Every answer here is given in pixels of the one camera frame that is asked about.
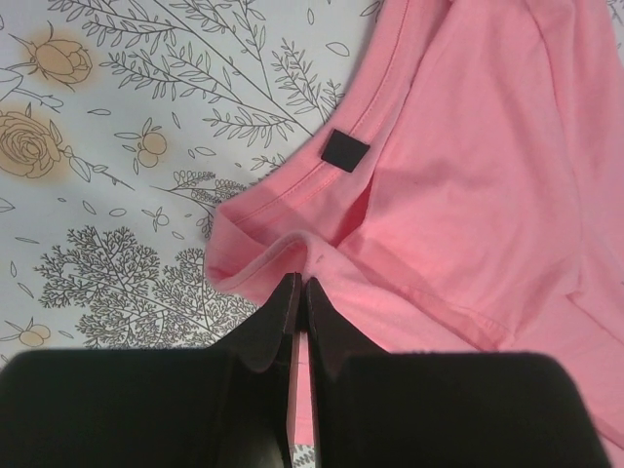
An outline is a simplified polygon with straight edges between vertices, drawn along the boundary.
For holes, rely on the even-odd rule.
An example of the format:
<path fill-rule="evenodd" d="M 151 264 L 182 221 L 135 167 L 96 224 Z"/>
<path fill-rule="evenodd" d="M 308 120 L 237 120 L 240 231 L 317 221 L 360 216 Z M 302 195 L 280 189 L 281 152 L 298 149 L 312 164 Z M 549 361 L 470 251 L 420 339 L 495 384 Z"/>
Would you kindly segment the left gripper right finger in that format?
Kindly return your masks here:
<path fill-rule="evenodd" d="M 305 289 L 321 467 L 606 467 L 569 375 L 534 353 L 392 354 Z"/>

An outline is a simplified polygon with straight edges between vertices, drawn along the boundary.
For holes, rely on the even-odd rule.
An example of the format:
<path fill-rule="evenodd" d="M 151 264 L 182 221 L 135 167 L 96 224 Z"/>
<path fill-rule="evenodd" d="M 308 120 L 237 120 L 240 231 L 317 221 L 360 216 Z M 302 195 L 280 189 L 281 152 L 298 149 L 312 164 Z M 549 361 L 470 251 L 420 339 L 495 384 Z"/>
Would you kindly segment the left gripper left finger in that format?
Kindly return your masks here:
<path fill-rule="evenodd" d="M 1 372 L 5 467 L 288 467 L 298 278 L 207 348 L 18 354 Z"/>

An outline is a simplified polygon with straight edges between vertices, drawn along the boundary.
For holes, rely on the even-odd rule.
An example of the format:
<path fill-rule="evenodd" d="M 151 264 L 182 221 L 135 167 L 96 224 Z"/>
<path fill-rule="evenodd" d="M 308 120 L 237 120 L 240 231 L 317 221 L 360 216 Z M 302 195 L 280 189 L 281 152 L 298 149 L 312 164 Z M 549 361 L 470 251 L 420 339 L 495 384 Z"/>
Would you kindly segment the pink t shirt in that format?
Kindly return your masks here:
<path fill-rule="evenodd" d="M 623 67 L 603 1 L 388 1 L 347 95 L 220 204 L 205 272 L 320 280 L 390 351 L 536 351 L 623 463 Z"/>

